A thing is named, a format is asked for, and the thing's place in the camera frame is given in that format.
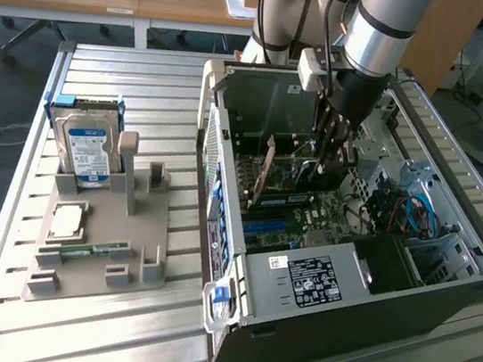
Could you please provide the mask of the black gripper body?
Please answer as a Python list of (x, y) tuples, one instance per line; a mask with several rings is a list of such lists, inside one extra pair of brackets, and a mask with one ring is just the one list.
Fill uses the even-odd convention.
[(339, 71), (331, 106), (352, 128), (357, 128), (370, 115), (389, 80), (390, 75), (374, 78), (355, 69)]

